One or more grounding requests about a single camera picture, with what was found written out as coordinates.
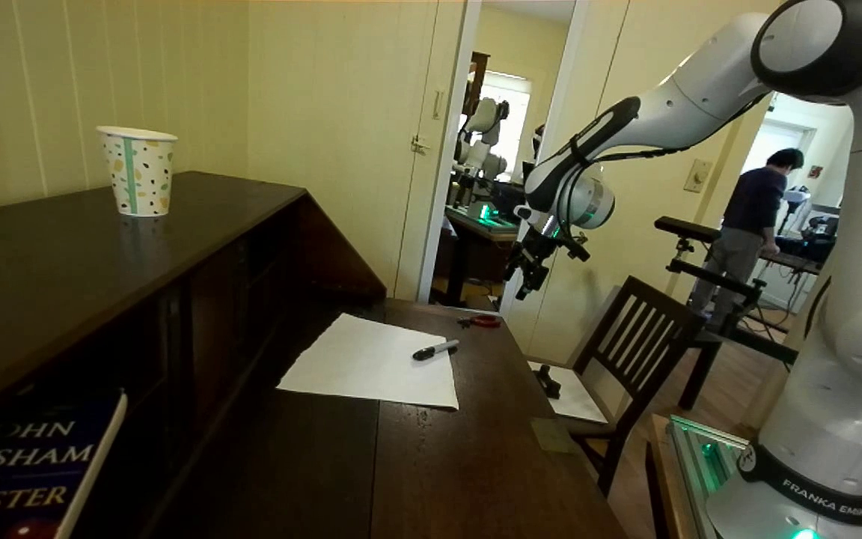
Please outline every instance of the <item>person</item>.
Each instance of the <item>person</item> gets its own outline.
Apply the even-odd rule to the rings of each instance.
[[[802,168],[806,155],[796,147],[785,147],[766,158],[766,168],[739,174],[718,240],[711,246],[703,269],[731,281],[749,281],[760,252],[781,252],[775,243],[775,218],[788,189],[788,174]],[[724,329],[736,290],[699,278],[690,297],[693,311],[703,315],[711,299],[712,311],[706,326]]]

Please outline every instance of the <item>doorway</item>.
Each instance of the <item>doorway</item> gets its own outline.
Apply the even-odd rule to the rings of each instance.
[[[456,134],[456,155],[441,174],[446,189],[437,189],[435,201],[423,299],[497,311],[505,281],[504,267],[519,233],[505,197],[514,201],[523,191],[523,174],[537,158],[537,134],[550,113],[576,0],[480,0],[468,7],[470,19],[464,23],[470,26],[461,46],[468,62],[459,70],[468,71],[480,67],[470,62],[470,58],[486,58],[476,101],[491,100],[491,104],[504,104],[505,113],[497,119],[497,139],[486,139],[486,130],[461,131],[476,119],[474,113],[459,113],[453,124],[461,134]],[[497,165],[489,168],[483,165],[486,158],[464,162],[470,150],[486,155],[489,165]]]
[[[829,255],[820,248],[832,246],[836,237],[815,237],[812,221],[818,215],[838,215],[851,140],[851,107],[799,101],[785,92],[772,95],[742,171],[760,168],[785,147],[799,147],[806,153],[806,165],[788,176],[788,195],[775,218],[775,237],[785,255],[799,255],[818,267]],[[772,309],[779,329],[788,333],[793,317],[806,309],[818,272],[806,272],[793,264],[757,261],[751,278],[763,281],[760,306]]]

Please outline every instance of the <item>paper cup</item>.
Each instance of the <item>paper cup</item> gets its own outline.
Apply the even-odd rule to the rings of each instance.
[[[169,131],[100,127],[113,204],[131,218],[158,218],[170,206],[170,153],[179,140]]]

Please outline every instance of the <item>white robotic arm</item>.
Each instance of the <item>white robotic arm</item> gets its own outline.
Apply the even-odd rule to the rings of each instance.
[[[526,174],[526,206],[520,209],[526,237],[508,264],[508,272],[514,267],[523,272],[519,299],[541,287],[546,257],[553,248],[567,246],[571,257],[588,257],[571,225],[598,227],[612,218],[613,195],[601,182],[598,162],[690,150],[770,92],[751,67],[751,46],[763,22],[763,16],[742,16],[721,26],[652,92],[618,101]]]
[[[505,171],[505,158],[491,147],[501,140],[501,124],[508,118],[505,101],[483,100],[459,131],[459,171],[464,176],[494,179]]]
[[[607,107],[526,176],[526,233],[508,269],[520,267],[523,297],[561,246],[588,257],[571,225],[598,227],[613,209],[595,162],[687,150],[766,91],[853,107],[845,218],[796,368],[706,516],[724,539],[862,539],[862,0],[788,0],[770,19],[746,16],[655,92]],[[607,155],[613,147],[649,150]]]

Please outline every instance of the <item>white paper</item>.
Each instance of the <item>white paper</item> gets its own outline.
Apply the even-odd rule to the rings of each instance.
[[[459,411],[450,354],[413,360],[416,350],[444,342],[444,335],[342,315],[300,354],[280,389]]]
[[[549,399],[549,405],[558,415],[571,415],[571,418],[583,418],[583,423],[607,423],[601,407],[594,401],[594,396],[580,383],[579,371],[561,368],[561,366],[549,366],[549,368],[550,368],[549,371],[550,380],[561,383],[561,396]]]

